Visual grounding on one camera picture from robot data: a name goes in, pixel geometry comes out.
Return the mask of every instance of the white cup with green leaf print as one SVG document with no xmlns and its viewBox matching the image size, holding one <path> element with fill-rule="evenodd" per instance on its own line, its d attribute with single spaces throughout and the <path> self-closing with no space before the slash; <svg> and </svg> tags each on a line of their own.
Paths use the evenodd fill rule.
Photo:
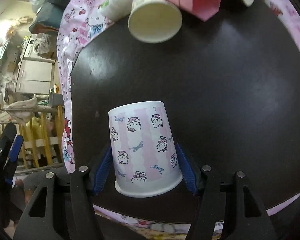
<svg viewBox="0 0 300 240">
<path fill-rule="evenodd" d="M 182 180 L 163 102 L 119 106 L 109 111 L 115 188 L 130 197 L 151 197 Z"/>
<path fill-rule="evenodd" d="M 99 8 L 99 13 L 116 22 L 131 12 L 133 0 L 105 0 Z"/>
</svg>

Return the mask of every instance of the dark tabletop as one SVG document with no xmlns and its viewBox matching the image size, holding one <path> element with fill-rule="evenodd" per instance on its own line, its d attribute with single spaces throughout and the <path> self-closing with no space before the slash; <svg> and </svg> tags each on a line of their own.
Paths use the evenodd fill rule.
<svg viewBox="0 0 300 240">
<path fill-rule="evenodd" d="M 81 51 L 72 72 L 76 166 L 110 143 L 110 109 L 159 100 L 174 141 L 185 142 L 198 165 L 242 170 L 266 208 L 282 203 L 300 192 L 297 46 L 261 0 L 250 8 L 222 0 L 207 22 L 182 14 L 181 30 L 167 42 L 137 41 L 125 18 Z M 97 205 L 148 220 L 192 221 L 198 199 L 184 182 L 136 199 L 119 194 L 114 181 L 112 170 Z"/>
</svg>

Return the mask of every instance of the silver bolt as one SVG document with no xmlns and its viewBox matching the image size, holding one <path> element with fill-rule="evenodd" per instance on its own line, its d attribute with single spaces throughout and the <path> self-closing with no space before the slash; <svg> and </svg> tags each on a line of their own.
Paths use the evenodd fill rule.
<svg viewBox="0 0 300 240">
<path fill-rule="evenodd" d="M 86 166 L 86 165 L 80 166 L 80 168 L 79 168 L 79 171 L 81 171 L 81 172 L 85 172 L 87 170 L 88 170 L 88 166 Z"/>
<path fill-rule="evenodd" d="M 46 178 L 47 178 L 47 179 L 51 179 L 53 176 L 54 176 L 54 173 L 53 173 L 53 172 L 48 172 L 48 173 L 46 174 Z"/>
<path fill-rule="evenodd" d="M 244 178 L 244 176 L 246 176 L 246 175 L 244 174 L 243 171 L 238 171 L 238 172 L 237 172 L 237 176 L 238 176 L 239 178 Z"/>
<path fill-rule="evenodd" d="M 211 171 L 211 167 L 210 167 L 209 165 L 204 165 L 204 166 L 202 166 L 202 169 L 203 169 L 204 171 Z"/>
</svg>

